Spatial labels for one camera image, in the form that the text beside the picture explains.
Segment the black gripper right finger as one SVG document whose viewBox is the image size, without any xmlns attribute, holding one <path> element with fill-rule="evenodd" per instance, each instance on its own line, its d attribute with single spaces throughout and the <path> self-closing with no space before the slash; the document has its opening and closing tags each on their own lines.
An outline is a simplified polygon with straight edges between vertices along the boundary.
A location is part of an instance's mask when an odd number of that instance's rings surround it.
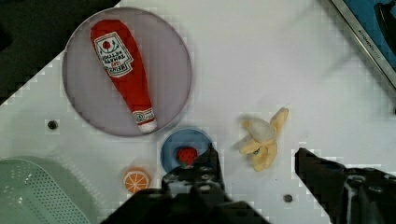
<svg viewBox="0 0 396 224">
<path fill-rule="evenodd" d="M 395 176 L 375 168 L 347 168 L 306 148 L 294 154 L 295 173 L 332 224 L 396 224 Z"/>
</svg>

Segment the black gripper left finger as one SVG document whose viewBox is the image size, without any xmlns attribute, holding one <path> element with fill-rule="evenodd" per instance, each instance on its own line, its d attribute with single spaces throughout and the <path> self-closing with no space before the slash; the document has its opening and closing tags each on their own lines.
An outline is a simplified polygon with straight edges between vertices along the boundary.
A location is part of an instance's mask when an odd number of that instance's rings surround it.
<svg viewBox="0 0 396 224">
<path fill-rule="evenodd" d="M 192 165 L 180 165 L 162 179 L 161 197 L 173 199 L 178 195 L 225 199 L 225 186 L 219 153 L 212 144 Z"/>
</svg>

